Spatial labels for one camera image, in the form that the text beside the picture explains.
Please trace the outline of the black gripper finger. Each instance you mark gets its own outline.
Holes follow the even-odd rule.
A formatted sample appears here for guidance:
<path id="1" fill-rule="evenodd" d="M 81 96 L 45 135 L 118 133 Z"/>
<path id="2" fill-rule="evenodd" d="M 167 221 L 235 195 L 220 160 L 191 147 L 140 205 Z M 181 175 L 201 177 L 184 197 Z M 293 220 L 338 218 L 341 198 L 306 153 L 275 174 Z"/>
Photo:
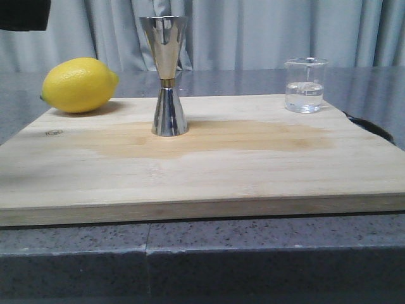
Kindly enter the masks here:
<path id="1" fill-rule="evenodd" d="M 1 0 L 1 30 L 45 31 L 50 0 Z"/>

